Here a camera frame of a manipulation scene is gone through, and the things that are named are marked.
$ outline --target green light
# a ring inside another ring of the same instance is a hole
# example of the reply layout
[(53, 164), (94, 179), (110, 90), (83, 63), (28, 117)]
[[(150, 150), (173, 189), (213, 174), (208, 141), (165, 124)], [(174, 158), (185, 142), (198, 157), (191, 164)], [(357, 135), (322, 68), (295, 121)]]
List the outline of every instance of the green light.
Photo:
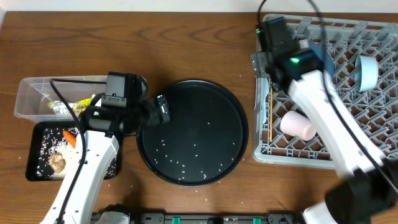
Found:
[(298, 63), (300, 61), (300, 59), (298, 58), (291, 58), (290, 59), (293, 63)]

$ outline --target clear plastic container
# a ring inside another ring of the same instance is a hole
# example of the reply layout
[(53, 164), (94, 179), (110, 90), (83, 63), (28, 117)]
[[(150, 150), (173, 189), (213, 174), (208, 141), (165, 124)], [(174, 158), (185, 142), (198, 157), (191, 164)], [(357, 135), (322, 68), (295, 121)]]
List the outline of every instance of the clear plastic container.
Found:
[[(51, 78), (64, 78), (106, 82), (107, 77), (107, 75), (96, 75), (24, 78), (19, 84), (14, 114), (17, 118), (26, 118), (35, 123), (41, 121), (72, 121), (73, 119), (70, 114), (55, 114), (53, 110), (47, 106), (47, 103), (60, 100), (52, 90), (49, 80)], [(55, 82), (54, 84), (69, 103), (91, 98), (92, 94), (104, 93), (106, 88), (104, 84), (62, 82)]]

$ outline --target wood grain surface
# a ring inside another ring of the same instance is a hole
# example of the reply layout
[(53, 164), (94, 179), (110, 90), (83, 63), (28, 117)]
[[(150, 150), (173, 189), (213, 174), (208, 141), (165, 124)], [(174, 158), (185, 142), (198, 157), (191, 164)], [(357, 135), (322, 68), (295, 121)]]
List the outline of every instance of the wood grain surface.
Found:
[[(398, 23), (397, 14), (325, 16)], [(13, 113), (23, 78), (129, 72), (147, 79), (150, 95), (179, 80), (207, 79), (238, 97), (252, 131), (255, 25), (255, 13), (8, 12), (0, 33), (0, 223), (40, 222), (61, 185), (25, 178), (35, 124)], [(104, 181), (95, 211), (115, 203), (135, 212), (300, 211), (339, 182), (333, 170), (255, 162), (251, 134), (244, 161), (232, 173), (195, 188), (158, 178), (142, 161), (136, 140), (127, 138), (122, 170)], [(373, 222), (397, 223), (397, 215), (395, 208)]]

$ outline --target carrot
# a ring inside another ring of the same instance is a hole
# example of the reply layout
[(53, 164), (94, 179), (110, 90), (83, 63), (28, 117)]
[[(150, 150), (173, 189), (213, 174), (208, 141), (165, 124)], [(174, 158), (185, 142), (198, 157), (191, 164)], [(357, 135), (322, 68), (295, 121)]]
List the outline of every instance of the carrot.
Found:
[(71, 144), (71, 146), (73, 148), (76, 148), (76, 138), (66, 130), (63, 130), (62, 133), (63, 133), (63, 137), (65, 137), (65, 139), (67, 139), (69, 144)]

